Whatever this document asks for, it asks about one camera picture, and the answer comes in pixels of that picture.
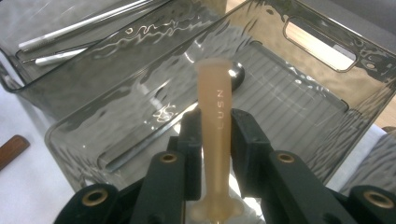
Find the bin handle cutout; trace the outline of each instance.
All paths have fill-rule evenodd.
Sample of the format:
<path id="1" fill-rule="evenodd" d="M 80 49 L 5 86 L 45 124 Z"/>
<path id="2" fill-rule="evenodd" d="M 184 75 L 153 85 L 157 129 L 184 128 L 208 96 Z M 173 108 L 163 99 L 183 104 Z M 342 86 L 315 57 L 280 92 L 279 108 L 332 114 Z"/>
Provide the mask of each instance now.
<path id="1" fill-rule="evenodd" d="M 356 55 L 343 45 L 320 33 L 299 18 L 290 18 L 285 37 L 337 72 L 345 72 L 356 62 Z"/>

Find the clear plastic bin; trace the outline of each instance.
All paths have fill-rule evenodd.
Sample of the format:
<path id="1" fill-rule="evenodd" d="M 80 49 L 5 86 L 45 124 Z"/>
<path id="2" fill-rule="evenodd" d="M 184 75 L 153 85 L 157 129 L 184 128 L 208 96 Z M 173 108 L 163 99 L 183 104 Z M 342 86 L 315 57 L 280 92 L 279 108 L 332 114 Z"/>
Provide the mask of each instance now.
<path id="1" fill-rule="evenodd" d="M 124 65 L 137 40 L 124 41 L 104 66 Z M 67 65 L 95 62 L 117 43 L 108 38 Z M 72 186 L 88 179 L 124 188 L 144 176 L 196 102 L 193 63 L 211 57 L 242 64 L 246 78 L 233 106 L 255 117 L 274 149 L 297 153 L 323 182 L 395 91 L 394 55 L 298 2 L 248 1 L 52 127 L 47 144 Z"/>
<path id="2" fill-rule="evenodd" d="M 0 14 L 7 18 L 3 13 L 16 11 L 13 7 L 18 5 L 18 1 L 2 4 L 5 6 L 0 7 Z M 44 41 L 38 47 L 19 49 L 21 43 L 35 37 L 133 4 L 137 5 L 51 41 Z M 220 17 L 213 8 L 186 0 L 124 0 L 111 7 L 108 7 L 108 1 L 103 1 L 105 9 L 96 4 L 91 8 L 92 4 L 88 2 L 68 2 L 66 5 L 70 10 L 57 8 L 53 1 L 42 1 L 31 8 L 35 13 L 20 18 L 9 15 L 11 21 L 22 24 L 21 32 L 28 35 L 2 36 L 0 42 L 7 56 L 0 66 L 5 89 L 27 99 L 57 120 L 132 76 Z M 47 14 L 63 10 L 62 16 L 53 16 L 57 19 L 47 22 L 52 17 L 52 14 Z M 5 20 L 4 24 L 14 31 L 14 23 L 8 24 Z M 39 24 L 46 25 L 37 30 Z M 76 49 L 86 50 L 71 60 L 58 63 L 37 65 L 35 60 Z"/>

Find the tan plastic specimen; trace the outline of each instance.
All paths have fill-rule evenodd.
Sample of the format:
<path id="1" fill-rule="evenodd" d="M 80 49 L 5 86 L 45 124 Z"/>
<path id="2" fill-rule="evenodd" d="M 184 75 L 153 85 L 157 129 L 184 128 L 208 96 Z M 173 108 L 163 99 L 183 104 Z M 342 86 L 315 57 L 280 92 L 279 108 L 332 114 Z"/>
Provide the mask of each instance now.
<path id="1" fill-rule="evenodd" d="M 244 211 L 229 195 L 231 147 L 232 62 L 206 59 L 198 62 L 198 106 L 201 109 L 206 196 L 191 209 L 195 221 L 224 223 Z"/>

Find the wooden handle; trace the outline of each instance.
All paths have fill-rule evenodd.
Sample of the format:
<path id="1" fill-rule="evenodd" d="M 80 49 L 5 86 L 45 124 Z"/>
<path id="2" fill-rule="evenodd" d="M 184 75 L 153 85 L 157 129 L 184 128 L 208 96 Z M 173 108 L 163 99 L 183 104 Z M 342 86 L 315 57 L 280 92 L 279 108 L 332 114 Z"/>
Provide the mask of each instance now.
<path id="1" fill-rule="evenodd" d="M 15 135 L 0 147 L 0 170 L 17 158 L 30 143 L 22 136 Z"/>

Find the white surface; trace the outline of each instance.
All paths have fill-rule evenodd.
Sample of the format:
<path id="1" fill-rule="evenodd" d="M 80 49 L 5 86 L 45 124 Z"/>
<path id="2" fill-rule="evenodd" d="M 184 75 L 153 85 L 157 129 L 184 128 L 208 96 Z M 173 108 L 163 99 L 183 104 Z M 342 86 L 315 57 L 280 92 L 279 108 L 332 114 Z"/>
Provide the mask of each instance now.
<path id="1" fill-rule="evenodd" d="M 384 134 L 384 130 L 373 125 L 347 156 L 326 187 L 335 191 L 340 190 L 358 170 L 359 165 L 361 165 Z"/>
<path id="2" fill-rule="evenodd" d="M 30 146 L 0 171 L 0 223 L 52 223 L 74 191 L 44 143 L 49 124 L 0 87 L 0 145 L 15 134 Z"/>

